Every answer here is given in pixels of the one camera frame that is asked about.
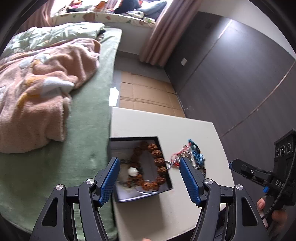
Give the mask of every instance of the black box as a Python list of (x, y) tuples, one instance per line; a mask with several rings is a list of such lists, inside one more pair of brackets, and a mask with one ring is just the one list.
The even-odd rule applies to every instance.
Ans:
[[(162, 151), (161, 146), (159, 144), (158, 137), (120, 137), (120, 138), (110, 138), (108, 144), (108, 157), (111, 159), (112, 157), (117, 157), (120, 160), (125, 159), (129, 160), (129, 158), (133, 154), (133, 149), (137, 146), (140, 146), (142, 141), (146, 141), (149, 144), (154, 143), (157, 145), (158, 149)], [(141, 156), (139, 157), (139, 163), (143, 168), (143, 178), (144, 180), (154, 181), (157, 174), (157, 167), (154, 164), (154, 158), (148, 151), (143, 151)], [(121, 171), (123, 174), (125, 173), (126, 166), (122, 166)], [(172, 182), (170, 180), (170, 176), (168, 172), (165, 175), (166, 182), (160, 185), (158, 191), (144, 191), (141, 187), (136, 188), (128, 188), (122, 184), (119, 184), (118, 180), (115, 183), (113, 188), (113, 194), (116, 202), (128, 202), (133, 201), (149, 196), (153, 196), (173, 188)]]
[[(296, 130), (292, 129), (279, 140), (277, 140), (274, 145), (275, 156), (274, 156), (274, 169), (273, 172), (276, 176), (283, 181), (288, 177), (288, 173), (291, 169), (294, 148), (296, 143)], [(289, 181), (293, 182), (296, 180), (296, 168), (295, 164), (290, 175)], [(283, 183), (276, 181), (276, 185), (282, 186)]]

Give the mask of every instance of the metal screw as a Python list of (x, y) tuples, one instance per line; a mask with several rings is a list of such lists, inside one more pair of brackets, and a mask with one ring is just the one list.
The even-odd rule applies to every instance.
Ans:
[(94, 183), (94, 179), (93, 178), (87, 179), (86, 180), (86, 183), (87, 184), (93, 184)]
[(59, 184), (59, 185), (56, 186), (56, 189), (57, 189), (57, 190), (62, 190), (63, 187), (64, 187), (64, 186), (63, 186), (62, 184)]
[(213, 184), (213, 180), (207, 178), (207, 179), (205, 180), (205, 183), (208, 184), (208, 185)]
[(243, 187), (242, 184), (237, 184), (237, 185), (236, 185), (236, 188), (237, 188), (238, 190), (243, 190), (243, 189), (244, 189), (244, 187)]

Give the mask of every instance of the white table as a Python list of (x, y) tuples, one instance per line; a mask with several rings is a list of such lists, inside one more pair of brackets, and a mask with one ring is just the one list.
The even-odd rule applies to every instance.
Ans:
[[(188, 139), (198, 144), (206, 158), (207, 178), (233, 187), (233, 179), (222, 144), (211, 122), (156, 113), (112, 108), (111, 137), (158, 136), (166, 160)], [(164, 241), (196, 226), (200, 208), (191, 202), (177, 168), (169, 175), (173, 189), (144, 199), (114, 204), (120, 241)]]

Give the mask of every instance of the stuffed toy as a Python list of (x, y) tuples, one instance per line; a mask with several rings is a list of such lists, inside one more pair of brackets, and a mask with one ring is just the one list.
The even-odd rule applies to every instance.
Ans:
[(101, 1), (98, 5), (94, 6), (94, 12), (102, 12), (105, 8), (106, 2)]
[(69, 8), (78, 8), (82, 5), (82, 0), (73, 0), (69, 4)]

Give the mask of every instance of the open box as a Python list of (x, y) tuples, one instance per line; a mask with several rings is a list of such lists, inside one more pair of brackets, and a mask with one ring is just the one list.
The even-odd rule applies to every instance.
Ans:
[[(158, 137), (120, 137), (110, 138), (108, 144), (108, 156), (109, 159), (117, 157), (120, 160), (129, 160), (133, 154), (133, 149), (140, 146), (142, 141), (146, 141), (148, 144), (156, 144), (158, 149), (162, 152)], [(139, 157), (139, 163), (143, 169), (143, 179), (146, 181), (155, 181), (158, 176), (157, 166), (154, 164), (154, 158), (150, 152), (143, 151)], [(148, 196), (156, 195), (173, 188), (172, 182), (168, 172), (165, 176), (166, 182), (159, 186), (158, 191), (150, 190), (145, 191), (140, 186), (128, 188), (127, 186), (120, 184), (119, 180), (116, 181), (113, 194), (116, 202), (128, 202)]]

